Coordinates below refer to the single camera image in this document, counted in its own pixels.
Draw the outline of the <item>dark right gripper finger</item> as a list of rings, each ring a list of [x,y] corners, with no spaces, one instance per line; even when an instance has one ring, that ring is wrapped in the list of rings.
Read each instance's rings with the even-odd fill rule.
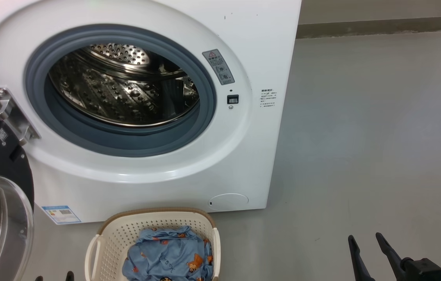
[[[377,232],[375,234],[376,240],[379,244],[379,247],[382,251],[382,253],[387,257],[388,262],[390,264],[390,267],[394,273],[394,276],[397,281],[406,281],[406,273],[401,267],[401,261],[402,259],[399,257],[399,255],[394,251],[392,246],[387,242],[386,238],[384,236]]]
[[[360,248],[353,237],[353,235],[348,236],[348,245],[351,255],[351,263],[353,266],[353,272],[356,281],[375,281],[372,278],[360,256]]]

